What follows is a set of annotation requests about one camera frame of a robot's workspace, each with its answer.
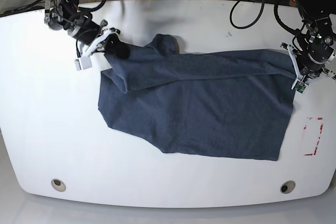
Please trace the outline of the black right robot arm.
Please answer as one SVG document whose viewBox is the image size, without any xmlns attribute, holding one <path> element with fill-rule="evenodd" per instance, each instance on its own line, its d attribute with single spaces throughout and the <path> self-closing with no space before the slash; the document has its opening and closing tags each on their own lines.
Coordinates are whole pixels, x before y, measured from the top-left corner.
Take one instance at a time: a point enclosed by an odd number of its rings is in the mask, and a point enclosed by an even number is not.
<svg viewBox="0 0 336 224">
<path fill-rule="evenodd" d="M 107 0 L 93 8 L 79 6 L 79 0 L 46 0 L 44 22 L 52 30 L 64 29 L 76 40 L 77 58 L 89 57 L 95 52 L 113 54 L 119 59 L 130 56 L 130 48 L 119 40 L 120 31 L 108 28 L 108 22 L 99 24 L 92 20 L 92 13 L 100 10 Z"/>
</svg>

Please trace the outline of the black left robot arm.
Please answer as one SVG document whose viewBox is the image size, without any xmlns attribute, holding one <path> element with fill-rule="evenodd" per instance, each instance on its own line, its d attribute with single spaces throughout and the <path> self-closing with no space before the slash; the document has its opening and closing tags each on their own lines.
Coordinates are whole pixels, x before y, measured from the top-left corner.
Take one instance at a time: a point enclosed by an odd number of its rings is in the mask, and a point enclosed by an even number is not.
<svg viewBox="0 0 336 224">
<path fill-rule="evenodd" d="M 335 33 L 332 29 L 332 2 L 335 0 L 295 0 L 302 19 L 300 29 L 279 25 L 293 35 L 292 44 L 283 43 L 291 58 L 296 79 L 292 89 L 304 93 L 311 80 L 324 74 L 335 78 L 335 72 L 325 65 L 335 60 Z"/>
</svg>

